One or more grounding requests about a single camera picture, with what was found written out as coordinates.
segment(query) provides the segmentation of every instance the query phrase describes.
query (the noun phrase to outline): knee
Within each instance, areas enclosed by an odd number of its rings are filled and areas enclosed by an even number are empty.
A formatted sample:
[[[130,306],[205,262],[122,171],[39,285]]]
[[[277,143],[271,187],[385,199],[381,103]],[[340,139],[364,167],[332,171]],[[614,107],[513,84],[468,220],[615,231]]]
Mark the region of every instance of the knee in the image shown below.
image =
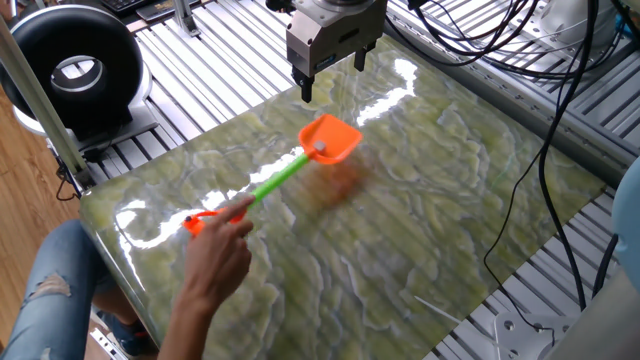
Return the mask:
[[[93,246],[91,239],[89,239],[89,236],[82,228],[80,220],[76,219],[65,221],[50,232],[42,243],[41,249],[56,247],[77,250],[86,248],[87,246]]]

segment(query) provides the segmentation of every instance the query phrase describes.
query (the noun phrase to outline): ripped jeans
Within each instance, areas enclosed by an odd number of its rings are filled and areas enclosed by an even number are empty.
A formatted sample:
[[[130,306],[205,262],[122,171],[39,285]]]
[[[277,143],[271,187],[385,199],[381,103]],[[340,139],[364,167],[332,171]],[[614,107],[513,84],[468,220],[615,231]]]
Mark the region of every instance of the ripped jeans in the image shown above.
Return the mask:
[[[82,360],[91,299],[116,286],[80,221],[67,221],[42,243],[0,360]]]

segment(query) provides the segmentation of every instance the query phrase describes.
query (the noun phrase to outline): marble surface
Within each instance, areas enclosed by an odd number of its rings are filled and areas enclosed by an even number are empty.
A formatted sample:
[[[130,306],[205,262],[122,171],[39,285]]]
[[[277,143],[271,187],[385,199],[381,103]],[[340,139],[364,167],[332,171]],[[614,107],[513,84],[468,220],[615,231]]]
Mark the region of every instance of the marble surface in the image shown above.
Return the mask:
[[[331,113],[364,138],[342,164],[307,165],[248,216],[251,271],[213,320],[205,359],[418,359],[496,288],[482,266],[511,188],[540,139],[388,37],[91,189],[81,215],[161,342],[183,278],[180,222],[249,192],[301,152]],[[559,152],[547,178],[563,221],[603,183]],[[506,279],[554,233],[536,178],[523,181],[491,258]]]

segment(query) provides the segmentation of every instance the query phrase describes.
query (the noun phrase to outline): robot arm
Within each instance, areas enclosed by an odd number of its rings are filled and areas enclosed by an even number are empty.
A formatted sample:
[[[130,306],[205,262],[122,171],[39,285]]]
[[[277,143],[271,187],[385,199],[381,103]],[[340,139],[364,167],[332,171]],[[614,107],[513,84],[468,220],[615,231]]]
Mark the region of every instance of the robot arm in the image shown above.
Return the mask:
[[[311,101],[315,75],[356,53],[355,68],[364,70],[366,53],[382,36],[387,0],[296,0],[294,4],[274,0],[274,11],[290,11],[287,26],[287,60],[292,76],[302,88],[302,100]]]

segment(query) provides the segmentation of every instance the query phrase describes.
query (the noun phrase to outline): black cable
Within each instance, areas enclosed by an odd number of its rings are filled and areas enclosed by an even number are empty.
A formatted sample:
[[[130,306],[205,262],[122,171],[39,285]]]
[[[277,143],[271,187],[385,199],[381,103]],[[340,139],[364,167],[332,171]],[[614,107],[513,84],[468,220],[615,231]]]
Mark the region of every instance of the black cable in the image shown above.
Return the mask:
[[[564,246],[564,250],[567,253],[567,257],[569,258],[569,265],[571,266],[571,272],[576,282],[576,287],[578,290],[578,302],[580,303],[580,310],[584,310],[587,307],[586,298],[584,295],[584,288],[582,287],[582,278],[580,277],[580,270],[578,269],[578,265],[576,264],[576,259],[573,256],[573,251],[571,250],[571,245],[567,240],[567,235],[564,233],[564,229],[562,229],[562,223],[558,218],[558,214],[556,209],[553,206],[553,201],[551,200],[551,195],[549,194],[549,188],[547,187],[547,179],[545,177],[545,163],[547,160],[547,153],[549,152],[549,147],[551,146],[551,140],[553,139],[553,135],[555,134],[558,125],[560,124],[560,120],[564,115],[569,103],[573,99],[573,95],[578,89],[578,85],[580,84],[580,80],[582,79],[582,75],[584,74],[585,69],[587,68],[587,62],[589,61],[589,55],[591,53],[591,46],[593,45],[593,33],[595,30],[596,19],[598,17],[598,0],[589,0],[588,1],[588,10],[587,10],[587,30],[584,41],[580,44],[582,48],[582,56],[580,58],[580,64],[578,64],[578,69],[576,70],[576,75],[573,81],[571,82],[571,86],[569,86],[569,90],[564,97],[564,100],[560,104],[560,106],[556,109],[556,115],[549,127],[549,131],[547,132],[547,137],[542,145],[542,149],[540,152],[540,163],[538,166],[538,178],[540,181],[540,188],[542,190],[542,195],[544,196],[544,201],[549,209],[549,213],[551,214],[551,219],[553,220],[554,225],[556,226],[556,230],[558,231],[558,235],[560,237],[560,242]],[[576,56],[574,56],[574,61],[578,57],[578,52],[576,52]]]
[[[598,295],[598,292],[600,292],[600,290],[602,290],[602,286],[604,286],[604,281],[607,278],[607,270],[609,269],[609,262],[611,262],[616,245],[618,245],[618,235],[614,234],[611,237],[611,241],[609,241],[609,245],[607,245],[604,255],[602,256],[602,261],[600,261],[598,273],[596,274],[596,281],[593,283],[592,299]]]
[[[60,179],[60,186],[58,187],[58,191],[56,192],[56,199],[58,201],[71,201],[73,199],[80,199],[78,194],[76,194],[75,192],[68,198],[61,198],[60,193],[62,192],[62,187],[64,186],[64,183],[69,183],[71,185],[73,185],[73,183],[71,183],[71,181],[69,181],[69,179],[67,178],[66,171],[62,166],[59,166],[58,170],[56,170],[56,176],[58,177],[58,179]]]
[[[573,66],[574,62],[576,61],[577,56],[578,56],[578,53],[576,53],[576,56],[571,60],[571,64],[569,65],[569,70],[571,69],[571,67]],[[565,77],[564,80],[562,81],[562,85],[560,85],[560,90],[558,91],[558,100],[556,101],[556,107],[560,107],[560,101],[562,99],[562,91],[564,89],[564,85],[567,83],[568,80],[569,80],[569,77],[568,76]],[[502,228],[500,228],[500,232],[498,233],[498,236],[496,237],[496,240],[493,242],[493,244],[491,245],[489,250],[485,253],[484,258],[482,259],[482,261],[484,263],[484,267],[487,269],[489,274],[491,274],[491,277],[493,277],[493,279],[498,283],[498,289],[507,297],[507,299],[509,299],[509,301],[511,302],[513,307],[518,312],[518,315],[520,315],[520,318],[522,319],[522,321],[524,321],[527,325],[529,325],[530,327],[532,327],[533,329],[536,329],[536,330],[538,330],[538,329],[539,330],[551,330],[551,347],[553,347],[553,346],[555,346],[555,342],[556,342],[555,329],[553,329],[553,328],[538,328],[534,324],[531,324],[527,319],[525,319],[524,315],[522,315],[522,312],[520,311],[520,308],[515,303],[515,301],[511,297],[511,295],[509,295],[507,290],[502,286],[502,283],[500,282],[500,279],[498,279],[496,274],[494,274],[494,272],[491,270],[491,267],[489,266],[489,263],[487,262],[487,259],[489,258],[489,255],[491,254],[493,249],[496,248],[496,246],[500,242],[500,239],[502,239],[502,234],[504,233],[504,231],[505,231],[505,229],[507,227],[507,223],[509,222],[509,217],[511,216],[511,209],[513,208],[513,201],[515,200],[516,191],[518,190],[518,186],[520,185],[522,180],[524,180],[524,178],[529,174],[529,171],[531,171],[531,168],[533,167],[533,164],[535,164],[536,160],[538,160],[538,158],[540,157],[540,153],[542,152],[542,148],[543,147],[540,147],[540,150],[538,150],[538,153],[536,154],[536,156],[531,160],[531,162],[529,163],[529,166],[527,166],[527,169],[524,171],[522,176],[520,176],[518,181],[516,181],[515,185],[513,186],[513,190],[511,191],[511,198],[509,199],[509,208],[507,209],[507,215],[505,216],[504,222],[502,223]]]
[[[640,30],[638,30],[638,28],[636,27],[636,24],[631,19],[631,16],[629,16],[629,11],[630,11],[629,7],[627,6],[625,9],[625,7],[622,6],[619,0],[611,0],[611,3],[613,4],[613,7],[615,7],[618,13],[620,14],[622,21],[624,21],[624,23],[629,27],[629,30],[631,31],[631,34],[633,35],[633,38],[636,41],[636,43],[637,44],[640,43]]]
[[[436,1],[431,1],[432,3],[434,3],[436,6],[440,7],[445,14],[447,14],[447,16],[449,17],[449,19],[451,20],[451,22],[453,23],[454,27],[456,27],[456,29],[462,33],[462,30],[460,29],[460,27],[458,26],[458,24],[456,23],[456,21],[452,18],[451,14],[448,12],[448,10],[442,6],[441,4],[439,4]],[[411,42],[409,39],[407,39],[399,30],[398,28],[393,24],[393,22],[391,21],[391,19],[386,16],[386,21],[389,24],[389,26],[391,27],[391,29],[398,35],[398,37],[400,37],[402,40],[405,41],[405,43],[407,44],[407,46],[409,46],[410,48],[412,48],[416,53],[420,54],[421,56],[423,56],[424,58],[428,59],[431,62],[443,65],[443,66],[450,66],[450,67],[460,67],[460,66],[465,66],[468,65],[470,62],[457,62],[457,63],[452,63],[452,62],[447,62],[447,61],[441,61],[438,60],[428,54],[426,54],[425,52],[423,52],[421,49],[419,49],[418,47],[416,47],[413,42]],[[601,66],[602,64],[606,63],[611,56],[615,53],[615,49],[618,47],[618,44],[620,43],[620,40],[622,39],[622,27],[619,27],[619,30],[617,31],[616,36],[614,36],[614,39],[612,40],[611,44],[609,44],[609,47],[607,48],[607,50],[596,60],[594,61],[591,65],[589,65],[589,67],[587,67],[587,69],[585,71],[591,71],[594,70],[596,68],[598,68],[599,66]],[[539,71],[533,71],[533,70],[528,70],[528,69],[524,69],[515,65],[511,65],[496,59],[493,59],[491,57],[488,56],[484,56],[483,57],[484,60],[487,60],[491,65],[493,65],[496,68],[499,68],[503,71],[507,71],[507,72],[511,72],[514,74],[518,74],[518,75],[522,75],[522,76],[529,76],[529,77],[533,77],[533,78],[537,78],[537,79],[547,79],[547,80],[562,80],[565,79],[567,77],[567,73],[553,73],[553,72],[539,72]],[[570,72],[569,73],[569,77],[573,78],[575,77],[575,72]]]
[[[447,17],[449,18],[449,20],[451,20],[451,23],[453,24],[453,26],[458,30],[458,33],[460,34],[461,37],[459,38],[454,38],[453,36],[448,36],[446,34],[442,34],[441,36],[444,38],[447,38],[449,40],[453,40],[453,41],[466,41],[469,43],[469,45],[475,47],[476,49],[479,49],[478,47],[476,47],[472,41],[473,40],[480,40],[480,39],[484,39],[486,37],[488,37],[491,34],[494,34],[496,31],[504,28],[505,26],[509,26],[509,14],[511,13],[511,9],[513,9],[513,0],[510,0],[509,2],[509,6],[507,7],[507,11],[505,12],[505,16],[502,19],[502,21],[500,21],[500,23],[494,27],[491,30],[485,31],[482,34],[479,35],[475,35],[475,36],[467,36],[458,26],[458,23],[453,19],[453,17],[451,16],[451,14],[449,13],[449,10],[447,10],[446,7],[444,7],[442,4],[440,4],[439,2],[435,1],[435,0],[431,0],[430,1],[432,4],[436,5],[437,7],[439,7],[442,11],[444,11],[444,13],[447,15]]]
[[[596,61],[594,61],[593,64],[589,65],[585,69],[585,72],[598,68],[599,66],[601,66],[611,58],[611,56],[615,53],[616,48],[620,44],[620,40],[622,40],[623,30],[624,30],[624,27],[618,26],[618,29],[616,30],[616,34],[612,42],[609,44],[609,47],[607,48],[607,50],[605,50],[605,52],[602,55],[600,55],[600,57]],[[540,72],[540,71],[524,69],[515,65],[511,65],[511,64],[493,59],[488,56],[484,57],[484,59],[487,60],[494,67],[499,68],[500,70],[512,72],[522,76],[530,76],[533,78],[549,79],[549,80],[561,80],[567,76],[567,73]],[[575,75],[576,75],[575,71],[572,71],[569,73],[570,78],[575,77]]]
[[[518,13],[520,13],[520,11],[522,11],[522,9],[524,8],[524,6],[526,5],[527,2],[528,2],[528,0],[523,0],[520,7],[518,7],[518,5],[516,5],[515,9],[511,9],[510,10],[511,13],[508,15],[508,18],[507,18],[508,22],[510,22],[514,17],[516,17],[516,15],[518,15]],[[504,45],[507,45],[509,42],[511,42],[511,40],[513,40],[516,36],[520,35],[520,32],[522,31],[522,29],[524,28],[526,23],[529,21],[529,19],[535,13],[535,9],[536,9],[536,7],[538,5],[538,2],[539,2],[539,0],[533,0],[533,3],[531,4],[531,7],[527,11],[527,14],[525,15],[525,17],[522,20],[522,22],[520,23],[520,25],[518,25],[518,27],[505,40],[503,40],[503,41],[499,42],[498,44],[496,44],[496,42],[498,41],[498,39],[502,35],[502,32],[508,27],[508,22],[505,23],[504,27],[500,28],[498,31],[496,31],[494,33],[493,38],[491,39],[491,41],[489,42],[487,47],[484,48],[482,51],[465,51],[465,50],[460,50],[460,49],[456,48],[455,46],[452,46],[451,44],[449,44],[447,41],[445,41],[443,39],[443,37],[441,36],[442,32],[440,30],[436,29],[431,24],[429,24],[429,22],[425,19],[424,14],[422,13],[422,11],[420,9],[416,9],[415,13],[418,16],[418,18],[420,19],[420,21],[422,22],[422,24],[427,28],[427,30],[429,31],[431,36],[433,36],[442,46],[444,46],[449,51],[454,52],[454,53],[456,53],[458,55],[472,56],[473,57],[472,59],[469,59],[469,60],[466,61],[466,62],[468,62],[470,64],[470,63],[478,60],[482,56],[487,55],[487,54],[489,54],[489,53],[491,53],[493,51],[496,51],[496,50],[502,48]]]

